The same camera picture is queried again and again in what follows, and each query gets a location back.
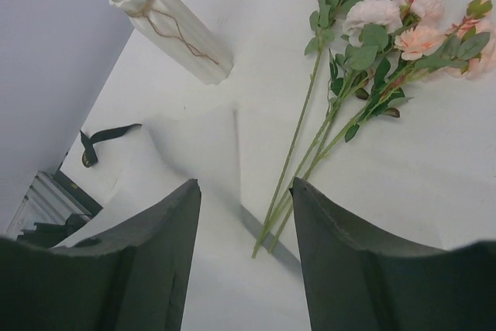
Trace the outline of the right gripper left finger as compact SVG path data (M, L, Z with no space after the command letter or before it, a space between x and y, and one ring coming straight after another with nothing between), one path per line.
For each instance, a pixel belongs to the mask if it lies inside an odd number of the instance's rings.
M179 330L202 193L191 179L72 247L1 241L3 330Z

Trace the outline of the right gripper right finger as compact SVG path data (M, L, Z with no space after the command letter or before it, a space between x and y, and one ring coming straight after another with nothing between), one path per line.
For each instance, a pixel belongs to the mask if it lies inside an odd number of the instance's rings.
M495 244L441 250L291 187L313 330L493 330Z

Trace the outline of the white wrapping paper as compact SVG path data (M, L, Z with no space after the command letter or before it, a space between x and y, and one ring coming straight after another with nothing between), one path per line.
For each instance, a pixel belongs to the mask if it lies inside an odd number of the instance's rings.
M289 254L251 254L254 226L241 202L232 107L190 119L141 119L125 136L98 143L92 167L82 164L82 150L75 144L61 170L102 210L66 246L125 221L194 178L201 209L184 329L309 329L298 261Z

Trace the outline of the black ribbon gold lettering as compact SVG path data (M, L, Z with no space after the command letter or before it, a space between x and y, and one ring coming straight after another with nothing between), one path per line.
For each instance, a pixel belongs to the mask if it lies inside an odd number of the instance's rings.
M142 126L141 123L133 123L128 126L120 126L111 129L103 129L91 136L85 134L82 130L79 131L81 144L84 147L81 156L81 162L84 167L90 168L98 163L98 155L95 151L95 144L105 141L117 139L125 136L129 131L138 129Z

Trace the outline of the pink flower bouquet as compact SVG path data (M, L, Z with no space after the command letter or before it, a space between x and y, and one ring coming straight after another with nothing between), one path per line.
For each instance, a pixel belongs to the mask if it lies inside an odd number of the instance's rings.
M422 243L495 235L495 0L318 0L308 88L243 116L254 253L296 257L293 178Z

